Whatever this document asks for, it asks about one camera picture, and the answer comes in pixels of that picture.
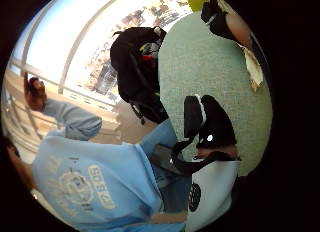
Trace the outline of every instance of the light blue sweatshirt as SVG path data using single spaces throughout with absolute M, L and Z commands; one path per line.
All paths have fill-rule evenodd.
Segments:
M 99 132 L 101 118 L 72 104 L 47 99 L 43 113 L 65 125 L 42 140 L 32 166 L 39 191 L 55 211 L 81 231 L 158 231 L 150 230 L 153 225 L 121 228 L 163 210 L 141 146 L 87 141 Z M 181 225 L 160 227 L 169 232 Z

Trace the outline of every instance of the black backpack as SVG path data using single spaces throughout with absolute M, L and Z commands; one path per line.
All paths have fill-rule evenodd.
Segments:
M 115 34 L 119 36 L 110 48 L 110 58 L 120 97 L 130 103 L 141 124 L 144 117 L 161 123 L 168 115 L 160 102 L 157 52 L 166 32 L 160 27 L 132 27 Z

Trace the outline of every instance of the jeans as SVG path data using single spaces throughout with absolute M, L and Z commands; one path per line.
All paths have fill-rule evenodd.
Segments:
M 140 142 L 141 148 L 150 158 L 157 144 L 173 147 L 177 143 L 177 136 L 171 121 L 166 119 Z M 151 163 L 153 173 L 162 194 L 165 212 L 179 212 L 187 210 L 188 195 L 191 187 L 191 177 L 185 178 L 163 170 Z

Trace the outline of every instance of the sweatshirt sleeve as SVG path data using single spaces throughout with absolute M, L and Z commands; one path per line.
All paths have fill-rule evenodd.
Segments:
M 42 113 L 62 123 L 65 127 L 62 134 L 69 139 L 89 140 L 98 134 L 102 125 L 101 117 L 73 104 L 50 98 Z

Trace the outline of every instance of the black shoe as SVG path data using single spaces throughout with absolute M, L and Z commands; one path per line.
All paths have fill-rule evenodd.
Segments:
M 195 137 L 205 122 L 205 113 L 201 110 L 200 98 L 186 96 L 184 100 L 184 137 Z
M 236 144 L 232 123 L 220 106 L 210 95 L 201 98 L 206 113 L 206 122 L 199 131 L 197 148 L 215 149 Z

